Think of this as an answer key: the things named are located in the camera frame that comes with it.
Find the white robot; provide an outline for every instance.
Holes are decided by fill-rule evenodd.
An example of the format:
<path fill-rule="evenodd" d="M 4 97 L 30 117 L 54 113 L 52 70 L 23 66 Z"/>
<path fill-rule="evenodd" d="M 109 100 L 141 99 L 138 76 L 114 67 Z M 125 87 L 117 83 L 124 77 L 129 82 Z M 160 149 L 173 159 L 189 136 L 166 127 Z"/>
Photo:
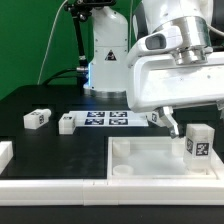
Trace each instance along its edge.
<path fill-rule="evenodd" d="M 175 138 L 173 108 L 223 109 L 224 54 L 212 53 L 208 30 L 213 1 L 143 0 L 138 10 L 136 36 L 147 34 L 127 56 L 128 105 L 134 112 L 151 112 L 148 119 L 167 126 Z"/>
<path fill-rule="evenodd" d="M 142 0 L 133 18 L 138 41 L 129 52 L 128 23 L 108 7 L 113 4 L 76 3 L 83 11 L 92 6 L 94 58 L 87 94 L 122 97 L 126 92 L 129 108 L 167 126 L 172 138 L 180 135 L 173 109 L 224 108 L 224 53 L 212 53 L 208 29 L 213 0 Z"/>

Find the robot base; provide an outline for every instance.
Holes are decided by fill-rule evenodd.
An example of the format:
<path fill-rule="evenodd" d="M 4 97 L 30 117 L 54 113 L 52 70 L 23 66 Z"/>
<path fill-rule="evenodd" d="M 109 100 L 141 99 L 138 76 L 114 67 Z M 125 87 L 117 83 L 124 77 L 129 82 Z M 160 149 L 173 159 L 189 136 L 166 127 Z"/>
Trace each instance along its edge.
<path fill-rule="evenodd" d="M 99 91 L 91 89 L 89 86 L 84 86 L 84 94 L 100 98 L 117 98 L 117 99 L 126 98 L 126 91 L 114 91 L 114 92 Z"/>

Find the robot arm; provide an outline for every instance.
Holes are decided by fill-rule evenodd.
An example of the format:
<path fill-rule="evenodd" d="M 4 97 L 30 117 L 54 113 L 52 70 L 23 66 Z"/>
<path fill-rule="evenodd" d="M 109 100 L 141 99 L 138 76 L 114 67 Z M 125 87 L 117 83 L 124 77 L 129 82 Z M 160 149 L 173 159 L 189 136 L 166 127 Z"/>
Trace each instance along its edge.
<path fill-rule="evenodd" d="M 124 63 L 128 53 L 128 22 L 108 6 L 115 0 L 76 0 L 67 5 L 76 28 L 80 67 L 77 71 L 88 77 L 82 90 L 86 95 L 103 98 L 126 96 L 128 69 Z M 92 17 L 94 58 L 89 63 L 84 54 L 79 22 Z"/>
<path fill-rule="evenodd" d="M 171 119 L 173 108 L 217 104 L 224 99 L 224 54 L 212 53 L 207 28 L 213 1 L 142 0 L 141 10 L 143 13 L 138 14 L 144 15 L 141 19 L 145 22 L 138 18 L 133 21 L 140 39 L 127 57 L 128 105 L 134 112 L 157 113 L 176 137 L 179 132 Z M 167 35 L 172 29 L 175 35 Z M 142 30 L 146 37 L 139 35 Z M 147 40 L 153 43 L 157 35 L 166 43 L 174 39 L 174 44 L 147 48 Z"/>

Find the black cable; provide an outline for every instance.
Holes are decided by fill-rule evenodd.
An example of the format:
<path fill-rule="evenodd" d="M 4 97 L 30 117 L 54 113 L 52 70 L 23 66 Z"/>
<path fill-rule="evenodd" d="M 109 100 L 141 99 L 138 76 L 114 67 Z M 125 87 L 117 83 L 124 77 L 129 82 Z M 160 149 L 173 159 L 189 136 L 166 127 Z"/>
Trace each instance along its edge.
<path fill-rule="evenodd" d="M 58 76 L 60 76 L 60 75 L 63 75 L 63 74 L 65 74 L 65 73 L 68 73 L 68 72 L 74 72 L 74 71 L 76 71 L 75 68 L 68 68 L 68 69 L 64 69 L 64 70 L 62 70 L 62 71 L 60 71 L 60 72 L 57 72 L 57 73 L 55 73 L 54 75 L 52 75 L 50 78 L 48 78 L 47 80 L 45 80 L 45 81 L 42 83 L 42 85 L 45 85 L 45 83 L 48 83 L 48 80 L 52 80 L 52 79 L 55 78 L 55 77 L 58 77 Z"/>
<path fill-rule="evenodd" d="M 59 76 L 59 77 L 51 77 L 43 82 L 42 85 L 47 86 L 54 79 L 67 79 L 67 78 L 83 78 L 83 76 L 78 75 L 70 75 L 70 76 Z"/>
<path fill-rule="evenodd" d="M 74 27 L 75 27 L 76 39 L 77 39 L 77 43 L 78 43 L 79 64 L 80 64 L 80 66 L 88 66 L 88 61 L 86 59 L 85 50 L 84 50 L 84 44 L 83 44 L 80 22 L 79 22 L 78 15 L 77 15 L 78 14 L 77 9 L 74 8 L 71 11 L 71 14 L 72 14 L 72 19 L 73 19 L 73 24 L 74 24 Z"/>
<path fill-rule="evenodd" d="M 213 52 L 221 52 L 221 51 L 224 51 L 224 46 L 221 45 L 221 46 L 212 46 L 213 48 Z"/>

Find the green backdrop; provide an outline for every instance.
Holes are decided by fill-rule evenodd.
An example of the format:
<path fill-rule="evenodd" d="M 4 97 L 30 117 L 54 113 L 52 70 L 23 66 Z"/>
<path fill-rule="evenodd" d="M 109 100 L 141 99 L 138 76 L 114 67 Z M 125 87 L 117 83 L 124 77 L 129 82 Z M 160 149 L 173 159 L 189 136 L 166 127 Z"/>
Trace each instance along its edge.
<path fill-rule="evenodd" d="M 0 99 L 19 86 L 37 84 L 53 21 L 63 0 L 0 1 Z M 131 0 L 113 7 L 127 19 Z M 133 0 L 134 7 L 140 0 Z M 93 57 L 91 19 L 82 24 L 86 54 Z M 78 65 L 75 31 L 62 10 L 43 71 L 42 81 L 55 72 Z M 60 83 L 74 83 L 74 80 Z"/>

